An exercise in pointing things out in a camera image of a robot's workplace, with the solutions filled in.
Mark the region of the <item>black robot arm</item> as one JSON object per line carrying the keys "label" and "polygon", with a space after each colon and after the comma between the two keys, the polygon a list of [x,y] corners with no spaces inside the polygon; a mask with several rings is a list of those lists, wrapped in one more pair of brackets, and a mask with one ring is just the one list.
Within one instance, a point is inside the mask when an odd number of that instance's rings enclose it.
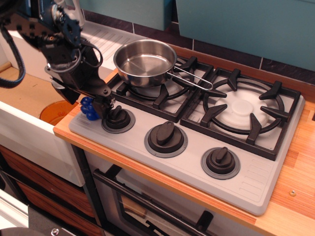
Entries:
{"label": "black robot arm", "polygon": [[0,31],[19,69],[16,80],[1,78],[0,86],[6,89],[18,86],[26,74],[20,52],[9,34],[11,30],[44,55],[45,72],[51,76],[52,86],[60,96],[71,104],[80,95],[88,96],[98,117],[108,118],[115,99],[99,77],[103,57],[96,56],[98,48],[81,36],[80,20],[70,17],[54,0],[2,0]]}

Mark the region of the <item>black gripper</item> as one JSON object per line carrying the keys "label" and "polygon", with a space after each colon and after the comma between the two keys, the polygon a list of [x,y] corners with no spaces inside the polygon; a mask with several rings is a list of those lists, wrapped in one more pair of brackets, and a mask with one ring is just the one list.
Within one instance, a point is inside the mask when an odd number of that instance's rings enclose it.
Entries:
{"label": "black gripper", "polygon": [[49,63],[45,67],[52,78],[52,86],[68,103],[73,105],[80,95],[93,98],[92,107],[101,119],[112,110],[115,98],[111,89],[99,77],[98,69],[102,60],[77,58],[65,64]]}

